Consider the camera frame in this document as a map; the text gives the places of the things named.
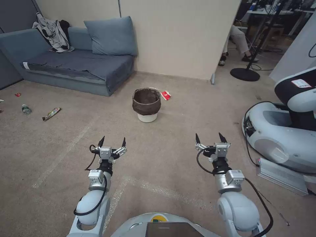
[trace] yellow sticker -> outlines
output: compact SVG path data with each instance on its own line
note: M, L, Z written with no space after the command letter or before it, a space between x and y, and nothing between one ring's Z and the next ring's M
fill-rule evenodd
M161 222L161 221L164 221L164 222L167 222L167 218L165 216L162 216L162 215L155 215L152 219L151 219L151 222Z

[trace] red wrapper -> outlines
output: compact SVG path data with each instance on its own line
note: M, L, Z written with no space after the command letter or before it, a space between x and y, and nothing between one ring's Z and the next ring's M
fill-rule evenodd
M163 97L165 100L169 100L170 97L171 97L171 95L169 94L168 91L163 91L163 92L161 92L161 95L162 95L162 97Z

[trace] white bucket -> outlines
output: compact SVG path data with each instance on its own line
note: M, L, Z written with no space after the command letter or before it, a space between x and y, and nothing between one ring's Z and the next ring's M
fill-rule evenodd
M137 114L138 118L142 122L153 122L157 118L158 113L153 115L140 115Z

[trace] trash can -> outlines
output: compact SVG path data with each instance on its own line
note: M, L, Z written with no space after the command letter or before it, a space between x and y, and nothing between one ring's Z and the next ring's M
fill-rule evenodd
M133 94L133 110L142 122L153 122L160 109L160 93L152 88L138 89Z

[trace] brown trash bag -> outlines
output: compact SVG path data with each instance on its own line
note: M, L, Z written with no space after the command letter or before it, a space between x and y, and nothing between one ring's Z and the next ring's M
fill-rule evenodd
M160 93L152 88L138 89L133 94L133 110L140 115L153 115L161 107Z

